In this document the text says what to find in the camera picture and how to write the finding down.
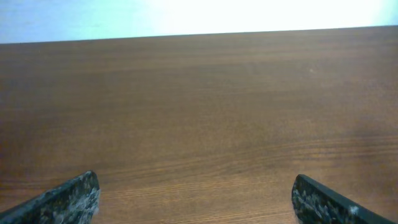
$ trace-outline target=black plastic piece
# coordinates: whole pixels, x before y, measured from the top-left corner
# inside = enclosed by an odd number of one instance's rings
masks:
[[[292,202],[299,222],[304,224],[393,224],[303,174],[294,182]]]
[[[100,192],[96,174],[87,171],[0,213],[0,224],[90,223],[92,216],[98,212]]]

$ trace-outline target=wooden table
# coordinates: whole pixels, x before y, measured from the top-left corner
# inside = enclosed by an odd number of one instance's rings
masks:
[[[93,223],[295,223],[307,174],[398,222],[398,27],[0,45],[0,210],[86,170]]]

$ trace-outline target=wood grain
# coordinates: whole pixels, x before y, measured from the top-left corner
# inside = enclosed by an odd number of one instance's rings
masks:
[[[306,174],[398,222],[398,27],[0,45],[0,210],[86,170],[93,223],[296,223]]]

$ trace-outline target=brown tabletop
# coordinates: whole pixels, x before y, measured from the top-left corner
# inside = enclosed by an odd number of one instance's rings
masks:
[[[0,210],[86,170],[92,223],[296,223],[306,174],[398,222],[398,27],[0,45]]]

